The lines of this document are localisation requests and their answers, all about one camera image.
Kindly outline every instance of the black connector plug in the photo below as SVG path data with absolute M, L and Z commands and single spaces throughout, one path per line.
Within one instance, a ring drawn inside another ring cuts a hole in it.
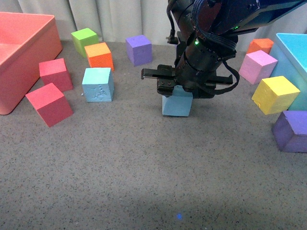
M 169 44 L 178 45 L 178 43 L 179 43 L 178 38 L 175 37 L 175 31 L 173 31 L 173 30 L 171 30 L 169 37 L 166 37 L 166 39 L 167 39 L 167 43 L 169 43 Z

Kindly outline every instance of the light blue cube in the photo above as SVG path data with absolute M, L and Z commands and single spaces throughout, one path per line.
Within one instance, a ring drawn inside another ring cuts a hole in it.
M 301 93 L 289 110 L 307 110 L 307 34 L 278 33 L 270 55 L 278 60 L 271 77 L 284 76 Z
M 82 87 L 87 102 L 111 102 L 114 92 L 111 68 L 87 68 Z
M 167 116 L 189 116 L 193 94 L 185 92 L 181 85 L 174 87 L 173 95 L 162 96 L 162 114 Z

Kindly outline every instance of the foam cube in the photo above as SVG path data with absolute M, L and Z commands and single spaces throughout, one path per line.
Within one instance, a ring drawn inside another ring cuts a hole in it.
M 40 62 L 39 75 L 45 85 L 53 83 L 62 92 L 73 89 L 71 75 L 63 58 Z
M 114 71 L 112 54 L 105 42 L 85 47 L 90 67 L 111 68 Z
M 73 114 L 64 94 L 53 83 L 25 96 L 49 127 Z
M 281 151 L 307 152 L 307 111 L 283 111 L 272 132 Z
M 87 68 L 82 87 L 87 102 L 111 102 L 114 92 L 111 68 Z
M 144 35 L 126 38 L 126 48 L 128 58 L 134 66 L 150 63 L 153 60 L 152 44 Z
M 79 54 L 86 58 L 84 47 L 99 43 L 98 35 L 89 28 L 72 32 L 72 41 Z
M 300 93 L 284 76 L 262 79 L 252 100 L 265 114 L 287 110 Z
M 173 95 L 162 96 L 162 114 L 167 116 L 188 116 L 191 110 L 193 94 L 185 92 L 182 86 L 175 86 Z
M 239 74 L 251 84 L 258 84 L 261 79 L 270 77 L 277 60 L 262 50 L 246 54 Z
M 258 50 L 262 50 L 263 52 L 269 54 L 274 42 L 268 38 L 262 38 L 262 39 L 254 39 L 249 44 L 247 54 L 256 52 Z

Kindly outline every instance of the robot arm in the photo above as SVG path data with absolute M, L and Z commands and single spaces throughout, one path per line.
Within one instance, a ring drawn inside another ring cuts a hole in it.
M 178 44 L 175 67 L 159 65 L 156 70 L 143 69 L 141 78 L 156 78 L 159 94 L 170 96 L 182 85 L 193 98 L 213 98 L 233 90 L 239 74 L 227 60 L 236 56 L 238 35 L 266 26 L 307 0 L 168 0 L 171 22 L 168 43 Z M 180 28 L 175 37 L 171 12 Z M 234 75 L 220 77 L 217 68 L 224 64 Z M 216 90 L 217 84 L 230 85 Z

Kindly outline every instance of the green cube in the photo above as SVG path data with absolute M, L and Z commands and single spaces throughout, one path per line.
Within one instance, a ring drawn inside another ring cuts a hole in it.
M 89 28 L 72 32 L 71 36 L 76 50 L 84 58 L 86 58 L 84 47 L 99 43 L 98 35 Z

